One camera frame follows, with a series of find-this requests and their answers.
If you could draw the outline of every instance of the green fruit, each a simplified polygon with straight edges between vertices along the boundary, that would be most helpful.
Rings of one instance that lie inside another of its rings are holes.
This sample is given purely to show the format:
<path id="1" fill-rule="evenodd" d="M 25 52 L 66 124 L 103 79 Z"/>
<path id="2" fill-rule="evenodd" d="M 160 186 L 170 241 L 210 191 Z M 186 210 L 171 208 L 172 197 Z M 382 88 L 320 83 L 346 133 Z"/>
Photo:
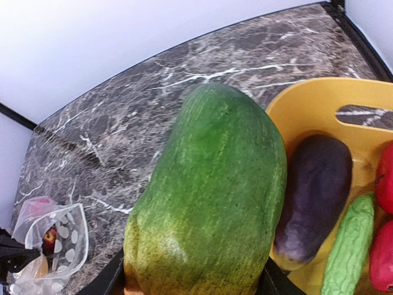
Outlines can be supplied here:
<path id="1" fill-rule="evenodd" d="M 286 186 L 283 140 L 235 88 L 184 102 L 125 231 L 126 287 L 148 295 L 254 295 Z"/>
<path id="2" fill-rule="evenodd" d="M 372 242 L 374 199 L 370 192 L 348 207 L 327 260 L 321 295 L 354 294 Z"/>

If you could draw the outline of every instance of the white wall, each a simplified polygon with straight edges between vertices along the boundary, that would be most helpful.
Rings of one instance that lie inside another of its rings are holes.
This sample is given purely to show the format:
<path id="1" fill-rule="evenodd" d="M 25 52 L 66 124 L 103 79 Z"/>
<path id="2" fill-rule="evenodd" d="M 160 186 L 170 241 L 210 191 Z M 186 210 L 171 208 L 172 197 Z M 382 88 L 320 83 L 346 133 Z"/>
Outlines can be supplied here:
<path id="1" fill-rule="evenodd" d="M 0 114 L 0 227 L 10 230 L 18 180 L 32 132 Z"/>
<path id="2" fill-rule="evenodd" d="M 346 0 L 348 17 L 393 71 L 393 1 Z"/>
<path id="3" fill-rule="evenodd" d="M 0 101 L 39 123 L 165 49 L 315 0 L 2 1 Z"/>

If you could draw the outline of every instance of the yellow basket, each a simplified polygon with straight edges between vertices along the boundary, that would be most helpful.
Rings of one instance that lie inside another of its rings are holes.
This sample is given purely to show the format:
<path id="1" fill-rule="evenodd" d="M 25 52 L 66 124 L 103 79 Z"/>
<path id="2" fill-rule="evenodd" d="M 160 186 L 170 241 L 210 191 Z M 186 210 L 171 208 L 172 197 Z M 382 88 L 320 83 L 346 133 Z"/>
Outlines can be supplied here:
<path id="1" fill-rule="evenodd" d="M 314 133 L 328 133 L 348 146 L 353 176 L 347 208 L 357 196 L 374 190 L 376 168 L 383 151 L 393 141 L 393 131 L 340 122 L 335 113 L 346 105 L 393 109 L 393 84 L 350 78 L 312 79 L 281 92 L 267 113 L 284 138 L 288 157 L 302 139 Z M 289 275 L 306 294 L 320 294 L 327 258 L 341 218 L 315 259 Z M 374 233 L 390 219 L 391 216 L 378 207 Z M 386 294 L 373 289 L 368 278 L 368 263 L 355 294 Z"/>

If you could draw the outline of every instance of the marble table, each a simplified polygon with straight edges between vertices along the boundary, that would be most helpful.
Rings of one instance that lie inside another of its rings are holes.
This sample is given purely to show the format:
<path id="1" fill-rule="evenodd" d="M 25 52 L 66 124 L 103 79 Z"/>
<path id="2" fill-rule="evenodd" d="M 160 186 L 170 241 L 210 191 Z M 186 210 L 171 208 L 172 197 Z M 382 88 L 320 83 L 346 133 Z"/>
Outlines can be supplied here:
<path id="1" fill-rule="evenodd" d="M 194 86 L 229 84 L 265 108 L 286 87 L 324 76 L 375 79 L 319 4 L 237 23 L 143 61 L 35 129 L 17 189 L 13 225 L 23 201 L 31 197 L 83 203 L 88 259 L 61 292 L 75 294 L 121 249 L 127 216 L 149 182 L 182 97 Z M 384 115 L 341 112 L 343 120 L 389 127 Z"/>

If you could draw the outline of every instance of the red apple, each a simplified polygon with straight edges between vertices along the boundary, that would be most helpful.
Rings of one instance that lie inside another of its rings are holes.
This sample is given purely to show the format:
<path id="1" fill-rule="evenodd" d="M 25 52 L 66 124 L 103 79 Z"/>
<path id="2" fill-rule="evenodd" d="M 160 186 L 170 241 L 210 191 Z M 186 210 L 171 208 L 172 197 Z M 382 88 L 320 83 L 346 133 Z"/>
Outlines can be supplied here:
<path id="1" fill-rule="evenodd" d="M 393 214 L 393 144 L 383 153 L 376 171 L 376 202 L 387 213 Z"/>
<path id="2" fill-rule="evenodd" d="M 370 281 L 378 291 L 393 291 L 393 221 L 379 230 L 371 246 Z"/>

